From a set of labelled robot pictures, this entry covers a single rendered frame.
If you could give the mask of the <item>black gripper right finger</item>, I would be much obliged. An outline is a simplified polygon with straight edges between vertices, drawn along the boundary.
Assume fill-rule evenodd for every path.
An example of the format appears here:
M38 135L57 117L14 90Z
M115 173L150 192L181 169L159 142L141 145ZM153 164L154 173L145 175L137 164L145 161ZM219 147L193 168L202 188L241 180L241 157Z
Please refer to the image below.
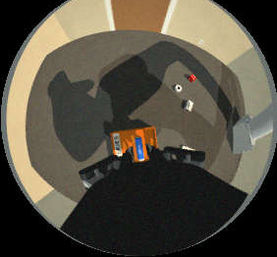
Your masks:
M166 146L164 147L164 150L159 150L159 148L155 148L153 145L150 146L149 143L145 145L149 160L151 160L152 157L152 163L182 162L194 164L204 169L205 152L203 151L176 148L171 146ZM172 154L176 155L176 160L172 159Z

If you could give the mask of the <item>orange labelled bins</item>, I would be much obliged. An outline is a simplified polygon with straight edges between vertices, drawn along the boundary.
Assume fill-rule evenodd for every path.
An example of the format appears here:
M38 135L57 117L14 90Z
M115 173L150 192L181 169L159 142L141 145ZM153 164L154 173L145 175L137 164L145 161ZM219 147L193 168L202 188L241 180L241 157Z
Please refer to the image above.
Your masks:
M144 162L149 160L145 144L149 143L150 145L153 145L155 146L155 148L157 148L155 127L119 130L111 132L110 134L114 155L118 155L118 157L122 156L123 151L125 152L125 150L129 149L130 146L133 146L135 152L135 162ZM135 143L136 137L141 137L142 140L144 154L143 161L138 160L138 154Z

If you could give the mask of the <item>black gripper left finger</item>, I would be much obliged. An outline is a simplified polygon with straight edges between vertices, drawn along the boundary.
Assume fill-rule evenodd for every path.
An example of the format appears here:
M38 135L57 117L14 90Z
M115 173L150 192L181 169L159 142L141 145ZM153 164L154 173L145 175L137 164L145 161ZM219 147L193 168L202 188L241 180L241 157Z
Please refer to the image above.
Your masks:
M87 191L95 182L117 171L118 169L119 171L122 171L133 167L134 162L134 148L133 146L130 146L121 157L118 157L117 155L111 155L87 168L80 170L79 174ZM112 169L109 170L108 166L110 164Z

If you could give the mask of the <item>red die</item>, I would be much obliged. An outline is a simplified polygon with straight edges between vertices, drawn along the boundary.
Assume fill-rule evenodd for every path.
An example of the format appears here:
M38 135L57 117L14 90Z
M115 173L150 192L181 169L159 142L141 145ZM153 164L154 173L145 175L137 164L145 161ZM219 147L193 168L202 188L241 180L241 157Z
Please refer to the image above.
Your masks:
M196 79L196 77L195 77L194 75L191 75L191 76L189 76L189 78L188 78L188 80L189 80L190 82L193 82L195 79Z

